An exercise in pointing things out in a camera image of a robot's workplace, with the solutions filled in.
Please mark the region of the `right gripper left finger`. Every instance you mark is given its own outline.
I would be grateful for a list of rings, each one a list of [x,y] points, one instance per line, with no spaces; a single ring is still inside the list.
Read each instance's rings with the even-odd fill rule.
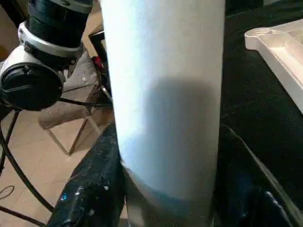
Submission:
[[[112,123],[75,167],[47,226],[116,227],[124,204],[125,177]]]

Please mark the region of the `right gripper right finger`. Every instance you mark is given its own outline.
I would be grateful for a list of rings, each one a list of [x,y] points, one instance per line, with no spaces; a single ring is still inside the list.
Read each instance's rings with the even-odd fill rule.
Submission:
[[[220,126],[215,209],[222,227],[301,227],[303,213],[230,127]]]

